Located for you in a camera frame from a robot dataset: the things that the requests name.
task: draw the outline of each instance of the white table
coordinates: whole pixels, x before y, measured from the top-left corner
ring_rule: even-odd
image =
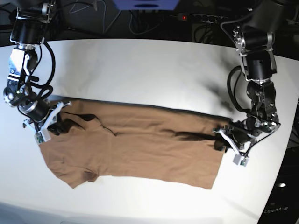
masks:
[[[233,48],[117,39],[58,41],[50,46],[57,61],[55,95],[245,118],[225,106],[229,102],[233,108],[226,88],[228,73],[238,65]],[[7,83],[12,48],[0,49],[0,90]],[[276,61],[278,74],[272,80],[282,125],[254,147],[246,168],[232,162],[233,153],[225,154],[212,190],[111,176],[71,189],[46,167],[31,131],[21,127],[24,117],[1,100],[0,202],[60,215],[55,222],[44,219],[45,224],[58,220],[87,224],[92,218],[105,223],[120,218],[120,223],[256,224],[285,153],[299,94],[299,63],[282,57]],[[41,82],[48,79],[50,68],[50,55],[43,47],[35,72]],[[249,106],[245,81],[238,91],[240,104]],[[29,222],[28,215],[23,217]]]

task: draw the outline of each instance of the shirt sleeve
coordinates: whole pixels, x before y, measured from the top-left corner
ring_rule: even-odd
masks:
[[[71,188],[75,188],[86,181],[94,182],[98,178],[97,174],[82,167],[68,166],[62,164],[60,168],[50,168],[50,170],[57,178],[66,182]]]

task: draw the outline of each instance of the black wire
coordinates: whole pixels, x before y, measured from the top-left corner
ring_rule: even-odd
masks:
[[[91,3],[87,3],[87,2],[83,2],[83,1],[76,1],[76,2],[67,3],[67,4],[65,4],[65,5],[61,6],[61,8],[60,8],[60,9],[62,9],[62,8],[64,8],[64,7],[67,7],[67,6],[74,5],[74,4],[83,4],[83,5],[87,5],[87,6],[91,6],[91,7],[93,7],[93,6],[94,6],[94,5],[93,5],[93,4],[91,4]]]
[[[292,130],[292,133],[297,137],[297,139],[299,139],[298,135],[295,133],[294,130]]]
[[[42,51],[42,47],[41,47],[41,46],[39,46],[39,50],[40,50],[40,52],[41,52],[41,55],[40,55],[40,57],[39,57],[38,62],[36,63],[36,66],[34,67],[34,69],[32,70],[32,72],[30,73],[30,75],[29,75],[29,77],[28,77],[28,79],[27,79],[27,81],[26,81],[26,85],[30,82],[30,78],[32,77],[32,74],[33,74],[34,71],[36,70],[37,66],[39,65],[39,63],[41,62],[41,59],[42,59],[42,57],[43,57],[43,51]]]
[[[298,9],[298,12],[297,12],[296,22],[298,22],[298,20],[299,20],[299,9]]]
[[[211,44],[213,40],[214,40],[214,36],[213,36],[213,35],[210,35],[210,36],[207,38],[206,43]]]
[[[10,3],[4,4],[3,6],[0,6],[0,8],[3,8],[5,6],[8,6]]]
[[[238,81],[239,81],[239,79],[241,77],[241,74],[242,74],[242,71],[240,71],[240,74],[238,75],[238,78],[235,81],[235,86],[234,86],[234,98],[235,98],[235,100],[236,100],[235,91],[236,91],[236,88],[237,88]]]
[[[293,142],[293,143],[296,143],[296,144],[298,144],[298,145],[299,145],[299,142],[297,142],[297,141],[294,141],[293,139],[289,139],[289,141],[291,141],[291,142]]]
[[[107,36],[105,34],[99,34],[99,33],[93,32],[93,31],[89,31],[89,30],[80,30],[80,29],[71,28],[71,27],[67,27],[66,30],[69,30],[72,32],[77,32],[77,33],[82,33],[82,34],[86,34],[86,35],[92,35],[92,36],[96,36],[98,38],[111,38],[110,36]]]
[[[249,113],[249,109],[243,109],[239,103],[237,102],[236,100],[236,97],[235,95],[233,94],[232,92],[232,88],[231,88],[231,79],[232,79],[232,76],[237,72],[241,70],[241,66],[236,66],[234,67],[231,72],[229,73],[228,75],[228,82],[227,82],[227,87],[228,87],[228,94],[229,94],[229,97],[230,97],[230,100],[232,101],[233,105],[235,106],[235,108],[240,111],[240,112],[244,112],[244,113]]]
[[[255,13],[254,10],[252,10],[250,13],[248,13],[247,15],[245,15],[244,17],[241,17],[239,19],[236,19],[236,20],[231,20],[231,21],[226,21],[226,22],[223,22],[220,24],[220,27],[221,29],[223,30],[223,32],[230,38],[230,40],[235,43],[233,37],[228,33],[228,31],[224,28],[223,25],[227,25],[227,24],[233,24],[233,23],[238,23],[238,22],[241,22],[245,19],[248,19],[249,17],[251,17],[253,14]]]
[[[139,31],[140,30],[140,21],[137,19],[137,17],[134,15],[133,11],[130,10],[130,13],[132,14],[135,22],[137,23],[138,27],[137,27],[137,30]]]
[[[122,13],[122,11],[120,11],[120,12],[118,13],[117,17],[113,19],[113,24],[114,24],[114,23],[116,22],[116,20],[120,17],[121,13]],[[112,24],[110,24],[109,27],[105,30],[104,34],[107,33],[112,27],[113,27]]]
[[[196,0],[195,2],[198,2],[198,3],[200,4],[201,7],[203,7],[203,8],[205,7],[204,4],[202,4],[202,2],[199,1],[199,0]]]
[[[298,114],[299,114],[299,107],[296,110],[296,114],[295,114],[295,117],[294,117],[294,124],[293,124],[296,133],[299,133],[299,122],[298,122],[298,119],[297,119]]]
[[[258,142],[254,143],[252,146],[250,146],[248,148],[248,150],[245,152],[244,157],[246,158],[249,154],[249,152],[251,151],[252,147],[255,146],[257,143],[260,143],[262,140],[268,138],[269,136],[271,136],[274,132],[272,132],[271,134],[268,134],[266,137],[263,137],[261,140],[259,140]]]
[[[213,31],[210,29],[210,30],[206,30],[205,32],[204,32],[204,34],[201,36],[201,39],[199,40],[199,42],[200,43],[203,43],[203,41],[204,41],[204,39],[206,38],[206,37],[209,37],[209,36],[206,36],[208,33],[210,33],[210,32],[212,32],[211,33],[211,35],[213,34]]]
[[[50,83],[54,77],[54,74],[55,74],[55,67],[56,67],[56,60],[55,60],[55,55],[54,55],[54,52],[52,50],[52,48],[50,47],[50,45],[47,43],[47,42],[44,42],[44,45],[45,47],[48,49],[50,55],[51,55],[51,60],[52,60],[52,71],[51,71],[51,74],[50,74],[50,77],[48,79],[48,81],[44,84],[44,85],[38,85],[38,84],[33,84],[34,87],[37,87],[37,88],[41,88],[40,92],[38,93],[36,99],[39,100],[43,93],[48,90],[49,92],[46,94],[47,96],[50,95],[52,92],[53,92],[53,88],[50,86]]]
[[[17,106],[17,109],[18,109],[20,114],[22,114],[25,117],[29,118],[33,122],[35,130],[36,130],[36,132],[38,132],[38,126],[37,126],[38,124],[30,116],[28,116],[27,114],[24,114],[22,111],[20,111],[18,106]]]
[[[194,33],[193,33],[193,38],[194,38],[194,41],[195,41],[196,43],[199,43],[199,42],[196,40],[196,34],[197,34],[197,32],[200,31],[201,29],[206,28],[208,25],[202,25],[202,26],[199,26],[199,27],[197,27],[197,28],[195,29],[195,31],[194,31]]]
[[[5,9],[5,8],[0,8],[0,11],[3,11],[3,12],[7,12],[9,14],[11,14],[12,12],[10,12],[9,10]]]

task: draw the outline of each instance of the brown shirt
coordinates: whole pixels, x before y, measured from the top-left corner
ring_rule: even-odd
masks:
[[[63,111],[62,120],[78,125],[40,147],[49,169],[72,188],[100,175],[212,187],[223,155],[214,150],[212,129],[229,119],[88,100],[73,100]]]

